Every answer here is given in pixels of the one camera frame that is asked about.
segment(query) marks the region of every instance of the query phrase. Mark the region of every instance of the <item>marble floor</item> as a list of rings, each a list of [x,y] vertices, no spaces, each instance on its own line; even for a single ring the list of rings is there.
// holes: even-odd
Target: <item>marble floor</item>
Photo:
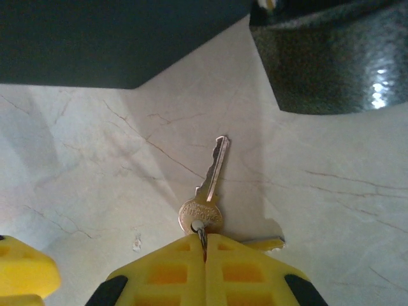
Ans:
[[[222,134],[227,236],[284,236],[269,255],[329,305],[406,305],[408,103],[282,112],[247,24],[132,91],[0,85],[0,232],[58,263],[48,306],[85,304],[111,271],[182,237],[177,212]]]

